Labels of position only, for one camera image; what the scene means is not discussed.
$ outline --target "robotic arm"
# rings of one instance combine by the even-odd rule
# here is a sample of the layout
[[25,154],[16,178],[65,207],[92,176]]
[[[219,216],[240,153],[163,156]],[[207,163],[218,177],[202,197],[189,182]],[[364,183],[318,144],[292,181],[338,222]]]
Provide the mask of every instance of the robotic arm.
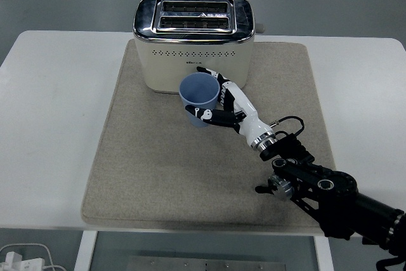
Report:
[[[197,70],[218,80],[218,101],[224,110],[209,110],[210,119],[202,117],[207,109],[187,105],[186,110],[208,124],[232,127],[259,151],[263,161],[278,156],[272,161],[273,174],[267,185],[257,186],[257,193],[292,201],[319,223],[326,237],[349,240],[356,232],[363,237],[363,244],[377,244],[396,256],[377,262],[378,271],[406,261],[406,214],[402,210],[360,194],[349,174],[313,164],[315,158],[297,139],[305,127],[303,120],[290,116],[267,125],[259,120],[256,109],[235,83],[215,71],[202,67]],[[286,119],[298,119],[302,128],[291,134],[275,133],[272,128]],[[285,136],[278,139],[280,133]],[[304,199],[312,200],[318,208]]]

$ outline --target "plastic cup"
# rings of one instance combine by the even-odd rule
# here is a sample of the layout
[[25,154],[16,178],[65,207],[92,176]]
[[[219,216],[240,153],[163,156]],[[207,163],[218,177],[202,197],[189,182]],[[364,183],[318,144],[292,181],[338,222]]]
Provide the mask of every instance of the plastic cup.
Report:
[[[213,76],[204,72],[196,72],[186,76],[179,85],[179,95],[183,106],[193,105],[198,108],[215,109],[220,85]],[[185,111],[190,122],[196,127],[208,124]]]

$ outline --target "felt mat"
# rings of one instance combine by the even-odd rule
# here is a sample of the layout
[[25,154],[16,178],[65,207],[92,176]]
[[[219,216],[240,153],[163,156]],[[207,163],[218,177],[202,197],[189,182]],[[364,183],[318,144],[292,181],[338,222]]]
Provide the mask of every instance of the felt mat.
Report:
[[[299,139],[316,164],[334,168],[305,46],[254,43],[243,92],[264,122],[303,118],[306,128]],[[295,132],[300,125],[283,122],[282,127]],[[293,202],[255,193],[271,174],[271,161],[263,162],[244,136],[231,128],[195,128],[179,95],[148,88],[135,43],[128,42],[82,203],[85,222],[116,228],[321,232]]]

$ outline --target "toaster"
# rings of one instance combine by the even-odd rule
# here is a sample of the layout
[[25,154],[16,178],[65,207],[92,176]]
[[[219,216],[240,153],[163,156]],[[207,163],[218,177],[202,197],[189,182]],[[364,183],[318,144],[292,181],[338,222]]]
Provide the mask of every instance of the toaster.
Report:
[[133,33],[145,83],[154,91],[177,93],[197,66],[240,88],[247,81],[255,23],[246,0],[142,0]]

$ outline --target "black cable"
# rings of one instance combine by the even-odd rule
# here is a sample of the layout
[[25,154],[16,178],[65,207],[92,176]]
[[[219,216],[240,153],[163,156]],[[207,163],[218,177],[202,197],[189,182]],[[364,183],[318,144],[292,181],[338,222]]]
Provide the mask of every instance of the black cable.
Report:
[[388,271],[388,269],[385,267],[399,265],[404,262],[405,262],[405,258],[403,258],[403,257],[394,257],[394,258],[388,258],[387,260],[380,260],[379,262],[376,263],[376,270],[377,271]]
[[305,130],[305,122],[300,117],[297,117],[297,116],[283,117],[283,118],[279,119],[278,121],[275,121],[274,123],[276,123],[276,125],[278,125],[279,123],[281,123],[281,122],[283,122],[285,120],[288,120],[288,119],[298,120],[300,122],[300,124],[302,125],[302,127],[297,132],[295,132],[294,136],[300,135],[302,133],[302,131]]
[[280,131],[277,131],[277,132],[275,133],[275,136],[280,135],[281,133],[283,133],[285,136],[288,135],[288,133],[287,133],[286,131],[280,130]]

